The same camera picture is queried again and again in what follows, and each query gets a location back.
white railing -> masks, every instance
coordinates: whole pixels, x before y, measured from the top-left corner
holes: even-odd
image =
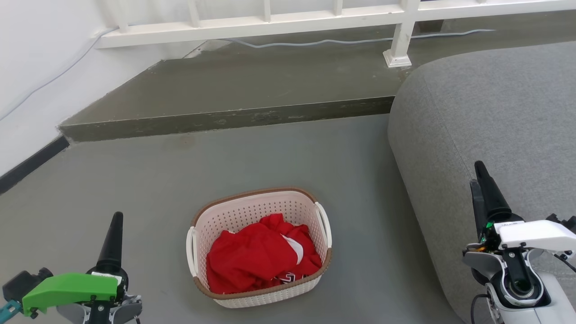
[[[130,25],[122,1],[107,0],[119,28],[102,36],[98,48],[395,24],[392,47],[384,52],[389,67],[411,65],[407,50],[417,21],[576,9],[576,0],[400,0],[353,8],[333,0],[332,10],[272,14],[271,0],[261,0],[261,16],[202,20],[196,0],[187,0],[188,21]]]

brown basket rim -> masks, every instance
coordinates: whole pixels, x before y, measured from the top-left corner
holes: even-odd
[[[232,201],[235,199],[239,199],[239,198],[244,198],[244,197],[248,197],[248,196],[252,196],[252,195],[258,195],[258,194],[267,194],[267,193],[278,193],[278,192],[282,192],[282,191],[296,191],[302,194],[305,194],[306,196],[308,196],[308,198],[310,198],[310,200],[312,200],[314,203],[317,202],[317,200],[315,199],[315,197],[310,194],[309,192],[307,192],[306,190],[303,189],[299,189],[299,188],[295,188],[295,187],[281,187],[281,188],[271,188],[271,189],[263,189],[263,190],[254,190],[254,191],[247,191],[245,193],[241,193],[241,194],[237,194],[237,195],[233,195],[230,197],[226,197],[223,199],[219,199],[216,201],[213,201],[211,203],[209,203],[208,205],[204,206],[204,208],[202,208],[194,217],[194,219],[192,220],[192,226],[196,227],[196,223],[198,222],[198,219],[200,219],[200,215],[202,215],[208,208],[221,204],[223,202],[228,202],[228,201]],[[273,293],[273,292],[279,292],[282,291],[284,289],[290,289],[292,287],[295,287],[297,285],[301,285],[301,284],[305,284],[307,282],[310,282],[318,277],[320,277],[328,268],[328,266],[330,265],[330,262],[332,261],[332,248],[329,247],[326,250],[326,259],[324,260],[324,263],[322,264],[322,267],[313,275],[306,277],[306,278],[302,278],[300,280],[296,280],[295,282],[291,282],[289,284],[283,284],[283,285],[279,285],[279,286],[275,286],[275,287],[271,287],[271,288],[266,288],[266,289],[260,289],[257,291],[249,291],[249,292],[241,292],[241,293],[231,293],[229,295],[223,295],[223,294],[219,294],[219,293],[213,293],[212,291],[210,291],[208,288],[204,287],[204,285],[202,284],[202,282],[200,282],[200,279],[198,279],[198,276],[194,277],[194,284],[196,284],[196,286],[198,287],[198,289],[200,289],[200,291],[212,298],[212,299],[216,299],[216,300],[230,300],[230,299],[239,299],[239,298],[247,298],[247,297],[254,297],[254,296],[259,296],[259,295],[265,295],[267,293]]]

blue connector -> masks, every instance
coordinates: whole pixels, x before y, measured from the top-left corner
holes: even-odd
[[[19,312],[22,312],[22,305],[15,300],[9,301],[8,304],[0,308],[0,324],[6,323]]]

gray floor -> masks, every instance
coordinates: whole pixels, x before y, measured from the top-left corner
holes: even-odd
[[[75,145],[0,196],[0,282],[43,266],[84,272],[121,210],[124,267],[130,292],[143,295],[143,324],[461,323],[436,279],[387,121],[373,115]],[[305,188],[325,206],[330,268],[297,298],[222,308],[188,271],[192,216],[216,198],[276,186]],[[51,310],[36,322],[63,319]]]
[[[65,121],[62,130],[75,141],[94,141],[206,130],[207,123],[214,129],[250,126],[262,118],[270,123],[298,121],[306,110],[291,105],[393,96],[416,67],[439,58],[576,40],[576,10],[447,20],[442,32],[472,29],[496,31],[415,39],[408,50],[413,66],[395,69],[387,68],[382,56],[390,42],[261,49],[230,44],[195,58],[157,64]],[[387,25],[244,40],[304,43],[393,33],[394,26]],[[242,118],[249,110],[278,106],[282,109]]]

red clothing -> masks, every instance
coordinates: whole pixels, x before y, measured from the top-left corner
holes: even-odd
[[[282,236],[298,242],[298,255]],[[284,222],[272,214],[238,233],[222,231],[206,256],[206,277],[214,293],[239,293],[269,288],[317,272],[322,260],[308,234],[308,226]]]

